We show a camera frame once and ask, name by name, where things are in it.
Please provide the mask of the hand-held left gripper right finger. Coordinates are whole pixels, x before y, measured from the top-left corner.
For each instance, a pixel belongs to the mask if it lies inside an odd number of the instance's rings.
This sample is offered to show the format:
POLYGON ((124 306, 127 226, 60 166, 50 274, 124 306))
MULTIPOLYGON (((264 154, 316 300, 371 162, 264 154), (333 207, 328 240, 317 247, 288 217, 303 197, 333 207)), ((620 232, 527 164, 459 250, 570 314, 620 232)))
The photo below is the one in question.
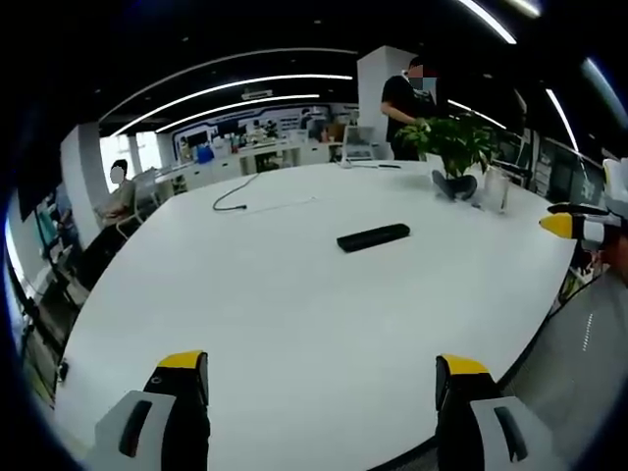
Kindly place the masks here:
POLYGON ((565 470, 550 429, 515 396, 501 393, 480 362, 436 358, 435 441, 441 470, 565 470))

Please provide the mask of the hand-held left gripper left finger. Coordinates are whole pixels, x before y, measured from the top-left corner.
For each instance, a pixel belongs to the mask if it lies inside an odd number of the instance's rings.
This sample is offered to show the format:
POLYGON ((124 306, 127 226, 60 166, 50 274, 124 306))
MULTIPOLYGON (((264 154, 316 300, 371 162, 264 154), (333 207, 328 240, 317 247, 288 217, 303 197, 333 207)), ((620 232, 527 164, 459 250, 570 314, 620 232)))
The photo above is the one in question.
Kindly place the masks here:
POLYGON ((159 362, 141 391, 127 392, 96 424, 87 470, 205 470, 211 425, 208 357, 159 362))

